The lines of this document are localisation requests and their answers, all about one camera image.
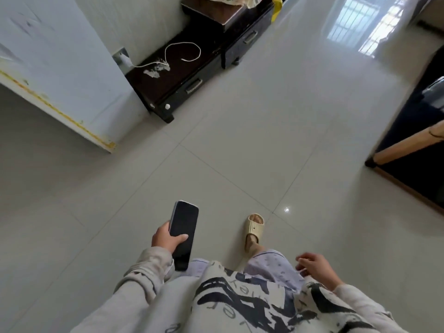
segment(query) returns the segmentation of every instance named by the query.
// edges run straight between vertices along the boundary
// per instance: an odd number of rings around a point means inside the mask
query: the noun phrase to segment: yellow tape
[[[100,137],[98,137],[97,135],[91,133],[90,131],[88,131],[84,126],[82,126],[82,124],[76,122],[74,119],[72,119],[70,116],[64,114],[62,111],[60,111],[58,108],[52,106],[50,103],[48,103],[46,100],[44,100],[41,96],[39,96],[38,94],[35,93],[35,91],[27,88],[25,85],[21,84],[20,82],[18,82],[17,80],[15,80],[13,77],[11,77],[10,75],[8,75],[6,72],[0,70],[0,74],[3,75],[4,77],[8,78],[10,81],[14,82],[15,84],[17,84],[20,88],[24,89],[26,92],[28,92],[31,96],[35,97],[36,99],[38,99],[39,101],[41,101],[43,104],[45,104],[46,106],[48,106],[50,109],[54,110],[55,112],[57,112],[59,115],[61,115],[63,118],[65,118],[66,120],[68,120],[70,123],[73,123],[74,125],[76,125],[78,128],[80,128],[82,131],[86,132],[87,134],[89,134],[92,138],[94,138],[95,140],[97,140],[99,143],[101,143],[102,145],[104,145],[105,147],[109,148],[110,150],[114,150],[114,148],[116,147],[115,142],[105,142],[104,140],[102,140]]]
[[[271,16],[271,22],[274,22],[282,9],[282,0],[272,0],[274,4],[273,15]]]

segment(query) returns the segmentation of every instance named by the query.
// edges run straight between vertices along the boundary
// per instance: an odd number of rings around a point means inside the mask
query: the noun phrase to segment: sleeve
[[[407,333],[390,312],[352,285],[339,285],[334,293],[381,333]]]
[[[114,294],[71,333],[132,332],[156,294],[174,272],[171,253],[160,247],[142,251]]]

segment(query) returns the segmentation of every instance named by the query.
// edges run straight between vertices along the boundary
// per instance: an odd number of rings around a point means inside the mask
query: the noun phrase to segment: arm
[[[114,295],[71,333],[132,332],[142,319],[164,280],[174,271],[171,253],[188,235],[170,236],[169,222],[157,229],[149,249],[124,274]]]
[[[381,333],[406,333],[384,307],[371,300],[356,287],[345,284],[324,256],[304,253],[296,257],[296,260],[299,263],[296,269],[303,277],[312,276]]]
[[[385,308],[352,285],[339,285],[334,293],[381,333],[407,333]]]

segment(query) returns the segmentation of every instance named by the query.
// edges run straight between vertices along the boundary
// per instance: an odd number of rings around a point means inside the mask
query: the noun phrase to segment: person's left hand
[[[176,247],[187,240],[188,235],[182,234],[179,236],[171,236],[169,232],[170,222],[166,222],[161,225],[156,233],[153,235],[151,241],[151,246],[160,246],[161,248],[167,249],[169,252],[173,253]]]

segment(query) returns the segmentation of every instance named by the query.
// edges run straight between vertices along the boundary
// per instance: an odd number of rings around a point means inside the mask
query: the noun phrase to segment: foot
[[[250,220],[259,224],[264,224],[264,220],[262,218],[260,218],[258,215],[251,215],[250,216]],[[246,239],[245,239],[245,251],[249,252],[251,246],[256,243],[259,244],[259,240],[258,238],[253,235],[253,234],[248,234]]]

